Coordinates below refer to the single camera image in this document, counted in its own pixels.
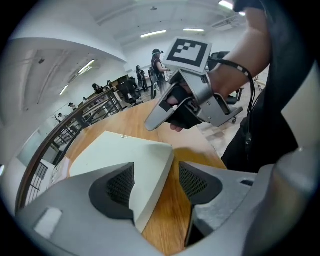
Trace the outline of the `pale green box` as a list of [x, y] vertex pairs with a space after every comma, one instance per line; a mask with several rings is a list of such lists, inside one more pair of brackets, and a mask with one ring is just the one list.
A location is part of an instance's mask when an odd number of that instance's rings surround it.
[[71, 177], [105, 167], [134, 163], [129, 208], [135, 227], [143, 232], [158, 203], [174, 160], [170, 144], [105, 131], [72, 163]]

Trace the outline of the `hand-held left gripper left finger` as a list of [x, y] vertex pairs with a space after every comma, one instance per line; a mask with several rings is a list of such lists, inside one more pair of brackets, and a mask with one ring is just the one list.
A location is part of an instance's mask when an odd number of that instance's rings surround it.
[[134, 163], [58, 182], [16, 214], [44, 256], [160, 256], [138, 232], [129, 208]]

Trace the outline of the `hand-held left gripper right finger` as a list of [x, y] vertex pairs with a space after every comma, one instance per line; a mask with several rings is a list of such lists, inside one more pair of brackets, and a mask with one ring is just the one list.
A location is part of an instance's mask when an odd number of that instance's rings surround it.
[[216, 231], [239, 207], [256, 176], [179, 162], [179, 183], [191, 205], [184, 245], [190, 247]]

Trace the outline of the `person's black shirt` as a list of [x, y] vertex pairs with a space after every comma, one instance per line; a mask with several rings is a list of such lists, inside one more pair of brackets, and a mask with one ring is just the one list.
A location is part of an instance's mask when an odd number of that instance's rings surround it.
[[299, 5], [280, 0], [234, 0], [234, 11], [263, 12], [271, 53], [266, 87], [222, 156], [234, 171], [257, 173], [298, 148], [281, 111], [302, 86], [316, 60], [314, 43], [296, 16]]

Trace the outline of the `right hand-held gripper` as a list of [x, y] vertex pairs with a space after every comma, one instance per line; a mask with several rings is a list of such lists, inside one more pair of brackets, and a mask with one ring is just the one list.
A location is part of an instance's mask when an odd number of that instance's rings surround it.
[[201, 123], [220, 127], [235, 118], [242, 108], [230, 108], [223, 97], [213, 92], [206, 71], [212, 44], [177, 38], [164, 57], [165, 65], [175, 70], [149, 116], [145, 127], [153, 131], [163, 123], [189, 130]]

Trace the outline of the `person's right forearm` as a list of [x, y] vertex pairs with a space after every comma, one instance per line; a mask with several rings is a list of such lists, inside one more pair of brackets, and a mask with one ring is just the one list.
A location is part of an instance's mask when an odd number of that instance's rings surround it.
[[[225, 59], [246, 68], [251, 76], [255, 77], [270, 64], [272, 42], [265, 12], [248, 7], [244, 9], [244, 13], [246, 17], [244, 35]], [[248, 78], [238, 69], [222, 64], [217, 65], [208, 76], [213, 92], [223, 98], [227, 98], [229, 94], [248, 82]]]

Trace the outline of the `black office chair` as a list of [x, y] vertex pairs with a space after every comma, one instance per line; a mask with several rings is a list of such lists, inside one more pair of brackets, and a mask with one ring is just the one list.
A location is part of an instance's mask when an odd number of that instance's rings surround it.
[[141, 100], [141, 96], [137, 93], [132, 81], [127, 79], [126, 77], [122, 77], [119, 80], [117, 89], [124, 97], [124, 101], [127, 104], [130, 104], [131, 107], [144, 103]]

